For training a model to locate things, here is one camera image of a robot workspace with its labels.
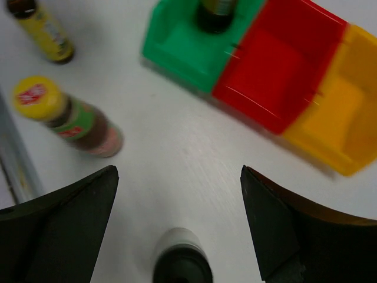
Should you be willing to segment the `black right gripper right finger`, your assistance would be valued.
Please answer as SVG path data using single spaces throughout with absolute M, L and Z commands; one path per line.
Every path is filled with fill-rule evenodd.
M 306 199 L 243 166 L 247 221 L 264 282 L 376 282 L 376 221 Z

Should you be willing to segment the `yellow cap sauce bottle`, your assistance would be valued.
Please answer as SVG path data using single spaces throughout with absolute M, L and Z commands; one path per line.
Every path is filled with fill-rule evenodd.
M 97 157 L 117 154 L 121 130 L 91 104 L 61 90 L 47 77 L 24 78 L 14 87 L 12 102 L 24 117 L 44 124 L 72 147 Z

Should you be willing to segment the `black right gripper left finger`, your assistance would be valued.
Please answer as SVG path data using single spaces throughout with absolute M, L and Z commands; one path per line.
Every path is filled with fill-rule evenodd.
M 90 282 L 118 181 L 111 165 L 1 209 L 1 282 Z

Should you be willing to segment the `red cap dark sauce jar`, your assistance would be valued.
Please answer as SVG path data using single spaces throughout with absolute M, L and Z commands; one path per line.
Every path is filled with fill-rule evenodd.
M 230 26 L 238 1 L 201 0 L 196 10 L 196 22 L 203 31 L 219 34 Z

